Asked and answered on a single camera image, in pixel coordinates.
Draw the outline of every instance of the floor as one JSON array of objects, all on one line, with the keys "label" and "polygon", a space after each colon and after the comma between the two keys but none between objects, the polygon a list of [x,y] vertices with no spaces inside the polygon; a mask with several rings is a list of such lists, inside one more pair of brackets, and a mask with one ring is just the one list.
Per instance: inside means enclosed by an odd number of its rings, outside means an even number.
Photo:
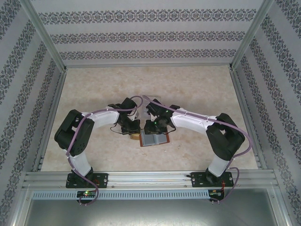
[{"label": "floor", "polygon": [[[71,170],[64,151],[54,141],[70,110],[91,112],[134,95],[161,97],[165,105],[205,115],[227,113],[246,129],[227,66],[69,69],[42,171]],[[188,129],[169,134],[169,144],[140,147],[139,141],[109,128],[95,130],[86,148],[94,171],[205,170],[214,156],[208,138]],[[238,152],[247,147],[245,141]],[[257,169],[253,152],[236,158],[232,166]]]}]

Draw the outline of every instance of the purple cable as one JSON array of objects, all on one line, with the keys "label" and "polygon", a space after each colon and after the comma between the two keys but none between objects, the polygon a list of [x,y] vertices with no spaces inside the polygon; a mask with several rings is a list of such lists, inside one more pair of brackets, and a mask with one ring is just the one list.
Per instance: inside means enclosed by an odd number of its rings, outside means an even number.
[{"label": "purple cable", "polygon": [[242,134],[244,134],[244,136],[249,140],[249,146],[248,146],[248,148],[247,148],[245,151],[243,151],[243,152],[241,152],[241,153],[239,153],[239,154],[234,155],[234,156],[231,158],[231,160],[229,161],[228,165],[226,166],[227,169],[230,169],[230,170],[231,170],[231,169],[236,169],[236,170],[237,170],[237,178],[236,178],[236,180],[235,180],[235,183],[234,183],[233,187],[232,187],[231,190],[229,191],[228,195],[223,199],[223,200],[225,200],[225,199],[229,196],[229,194],[232,193],[233,189],[235,188],[235,186],[236,186],[236,184],[237,184],[238,178],[239,178],[239,169],[238,169],[237,167],[231,167],[231,168],[229,168],[229,166],[230,166],[231,163],[233,162],[234,158],[236,158],[236,157],[238,157],[238,156],[241,156],[241,155],[243,155],[243,154],[245,154],[245,153],[247,153],[247,152],[249,152],[249,151],[251,150],[251,148],[253,147],[253,142],[252,142],[250,136],[249,136],[245,131],[243,131],[242,129],[240,129],[240,128],[236,127],[236,126],[233,126],[233,125],[231,125],[231,124],[229,124],[229,123],[226,123],[226,122],[223,122],[223,121],[219,121],[219,120],[215,120],[215,119],[209,119],[209,118],[207,118],[207,117],[204,117],[204,116],[201,116],[201,115],[197,115],[197,114],[193,114],[193,113],[190,113],[190,112],[182,112],[182,111],[179,111],[179,110],[175,110],[175,109],[173,109],[173,108],[170,108],[170,107],[167,107],[167,106],[165,106],[165,105],[159,104],[159,103],[157,103],[157,102],[155,102],[155,101],[152,101],[151,99],[149,99],[149,97],[147,97],[147,96],[145,96],[145,95],[143,95],[142,97],[143,97],[144,99],[150,101],[151,103],[156,104],[156,105],[158,105],[158,106],[160,106],[160,107],[166,108],[166,109],[168,109],[168,110],[170,110],[170,111],[177,112],[177,113],[180,113],[180,114],[190,115],[190,116],[193,116],[193,117],[196,117],[196,118],[200,118],[200,119],[203,119],[203,120],[207,120],[207,121],[216,122],[216,123],[218,123],[218,124],[225,125],[225,126],[228,126],[228,127],[233,128],[233,129],[236,129],[237,131],[239,131],[239,132],[241,132]]},{"label": "purple cable", "polygon": [[89,117],[90,115],[92,115],[92,114],[99,113],[99,112],[128,112],[128,111],[133,111],[133,110],[138,109],[138,108],[141,107],[142,104],[143,104],[143,98],[142,98],[141,96],[133,96],[133,97],[131,97],[131,99],[133,99],[133,98],[135,98],[135,97],[141,99],[141,103],[140,103],[137,107],[134,107],[134,108],[131,108],[131,109],[113,109],[113,108],[108,108],[108,109],[107,109],[107,108],[105,108],[105,109],[101,109],[101,110],[94,111],[94,112],[92,112],[92,113],[88,113],[88,114],[87,114],[87,115],[79,122],[79,125],[78,125],[78,127],[76,128],[76,131],[75,131],[75,133],[74,133],[74,135],[73,135],[73,138],[72,138],[72,140],[71,140],[71,142],[70,142],[70,144],[69,144],[68,150],[67,150],[67,152],[66,152],[66,156],[67,156],[67,159],[68,159],[68,163],[69,163],[70,166],[72,167],[73,171],[74,171],[77,175],[79,175],[81,178],[83,178],[85,181],[87,181],[88,183],[92,184],[92,185],[95,187],[95,191],[96,191],[96,196],[95,196],[95,198],[94,198],[91,202],[85,203],[85,206],[88,206],[88,205],[90,205],[90,204],[92,204],[92,203],[94,203],[94,202],[96,201],[96,199],[98,198],[98,195],[99,195],[99,190],[98,190],[98,187],[97,187],[96,184],[94,184],[94,183],[93,183],[92,181],[90,181],[89,179],[85,178],[83,175],[81,175],[81,174],[75,169],[75,167],[74,167],[74,165],[73,165],[73,163],[72,163],[72,161],[71,161],[71,159],[70,159],[70,151],[71,151],[72,146],[73,146],[73,144],[74,144],[74,142],[75,142],[76,136],[77,136],[78,133],[79,133],[79,129],[80,129],[81,125],[83,124],[84,120],[85,120],[87,117]]}]

